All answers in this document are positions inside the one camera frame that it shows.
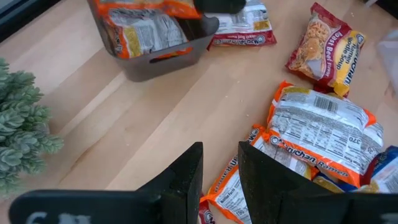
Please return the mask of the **clear plastic bin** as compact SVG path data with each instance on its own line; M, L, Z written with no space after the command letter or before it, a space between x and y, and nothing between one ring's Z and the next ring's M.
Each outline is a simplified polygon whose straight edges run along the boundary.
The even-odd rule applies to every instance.
M398 29L390 31L377 46L391 82L398 85Z

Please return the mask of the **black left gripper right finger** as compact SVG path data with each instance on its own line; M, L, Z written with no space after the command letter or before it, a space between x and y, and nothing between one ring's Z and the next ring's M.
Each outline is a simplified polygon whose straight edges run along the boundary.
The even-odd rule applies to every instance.
M238 165L252 224L398 224L398 194L333 193L244 141Z

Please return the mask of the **succulent in patterned pot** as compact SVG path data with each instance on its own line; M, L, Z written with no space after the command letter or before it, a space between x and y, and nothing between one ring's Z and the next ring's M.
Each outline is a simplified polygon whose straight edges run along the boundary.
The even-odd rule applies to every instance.
M45 167L44 155L55 154L63 139L50 134L50 108L33 73L12 72L0 58L0 197L20 189L21 177L36 175Z

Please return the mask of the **orange Maruchan ramen packet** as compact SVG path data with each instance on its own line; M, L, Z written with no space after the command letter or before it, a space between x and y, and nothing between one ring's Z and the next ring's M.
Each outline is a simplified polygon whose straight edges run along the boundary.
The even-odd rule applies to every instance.
M177 20L157 9L111 8L101 18L118 58L139 57L188 42Z
M383 152L384 129L346 98L282 82L269 108L266 140L360 188L361 176Z
M195 9L194 0L94 0L99 11L111 8L159 9L169 16L199 19L202 13Z
M318 173L316 168L296 159L285 149L267 143L264 139L265 130L266 128L260 124L253 125L246 141L256 149L267 154L306 179L312 180L316 176ZM229 161L228 165L213 182L208 193L202 197L201 201L210 202L213 206L218 208L226 218L238 224L252 224L239 179L237 156L234 156Z

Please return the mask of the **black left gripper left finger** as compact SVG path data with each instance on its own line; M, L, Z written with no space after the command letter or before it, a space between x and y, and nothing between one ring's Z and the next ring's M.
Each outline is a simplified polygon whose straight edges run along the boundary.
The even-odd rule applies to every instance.
M197 224L203 144L193 143L134 191L33 190L16 198L11 224Z

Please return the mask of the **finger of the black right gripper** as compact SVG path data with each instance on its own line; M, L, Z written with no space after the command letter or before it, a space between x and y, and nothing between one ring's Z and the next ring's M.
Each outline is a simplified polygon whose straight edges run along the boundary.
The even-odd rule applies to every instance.
M193 0L199 12L214 14L237 14L246 5L246 0Z

